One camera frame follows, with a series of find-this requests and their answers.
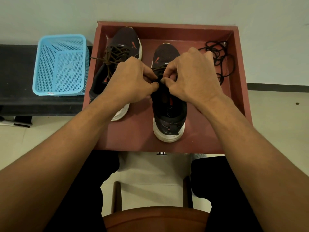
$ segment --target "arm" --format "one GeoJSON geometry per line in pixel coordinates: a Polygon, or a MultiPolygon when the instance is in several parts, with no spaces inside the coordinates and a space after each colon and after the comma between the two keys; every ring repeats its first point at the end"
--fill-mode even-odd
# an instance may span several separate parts
{"type": "Polygon", "coordinates": [[[42,231],[112,117],[159,87],[136,58],[118,65],[104,92],[37,147],[0,171],[0,231],[42,231]]]}
{"type": "Polygon", "coordinates": [[[223,94],[212,60],[211,52],[203,56],[191,48],[168,65],[163,82],[209,120],[263,230],[307,230],[309,177],[258,133],[223,94]],[[175,71],[176,82],[170,76],[175,71]]]}

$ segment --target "orange puma logo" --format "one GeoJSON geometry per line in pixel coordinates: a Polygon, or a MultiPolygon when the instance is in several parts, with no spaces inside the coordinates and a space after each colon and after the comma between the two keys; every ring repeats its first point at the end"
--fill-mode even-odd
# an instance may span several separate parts
{"type": "Polygon", "coordinates": [[[135,46],[135,44],[134,44],[134,42],[132,42],[132,45],[133,45],[132,48],[137,49],[136,46],[135,46]]]}

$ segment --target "tile floor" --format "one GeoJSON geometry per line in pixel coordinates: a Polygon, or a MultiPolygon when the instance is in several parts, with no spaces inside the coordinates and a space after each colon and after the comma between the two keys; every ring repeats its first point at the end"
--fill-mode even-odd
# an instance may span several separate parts
{"type": "MultiPolygon", "coordinates": [[[[253,124],[297,167],[309,175],[309,93],[249,91],[253,124]]],[[[71,117],[33,117],[33,127],[0,126],[0,169],[42,142],[71,117]]],[[[102,185],[102,215],[110,214],[112,188],[122,183],[123,209],[182,206],[182,179],[190,157],[168,153],[123,152],[126,169],[102,185]]],[[[211,204],[193,197],[194,208],[209,212],[211,204]]]]}

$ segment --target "tray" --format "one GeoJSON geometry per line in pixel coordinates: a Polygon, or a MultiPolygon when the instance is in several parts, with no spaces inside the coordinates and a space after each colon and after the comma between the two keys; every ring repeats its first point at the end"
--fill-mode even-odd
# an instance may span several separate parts
{"type": "MultiPolygon", "coordinates": [[[[148,66],[151,66],[156,48],[164,42],[171,43],[182,54],[192,46],[204,47],[207,41],[228,41],[228,53],[235,57],[236,70],[229,78],[225,78],[222,89],[252,123],[238,27],[98,21],[92,57],[102,58],[106,44],[118,29],[125,26],[133,27],[136,31],[143,48],[142,61],[148,66]]],[[[90,103],[89,90],[101,65],[99,60],[91,59],[83,109],[90,103]]],[[[223,71],[228,72],[231,69],[232,62],[227,59],[223,64],[223,71]]],[[[223,154],[211,125],[191,104],[188,104],[184,134],[174,143],[164,143],[156,138],[152,120],[150,97],[130,104],[127,114],[121,120],[110,123],[95,149],[223,154]]]]}

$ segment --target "white wall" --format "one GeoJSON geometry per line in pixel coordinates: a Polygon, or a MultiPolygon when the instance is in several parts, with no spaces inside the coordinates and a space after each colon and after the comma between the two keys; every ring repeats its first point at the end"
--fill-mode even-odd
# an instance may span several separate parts
{"type": "Polygon", "coordinates": [[[309,0],[0,0],[0,44],[36,44],[96,21],[236,25],[248,83],[309,85],[309,0]]]}

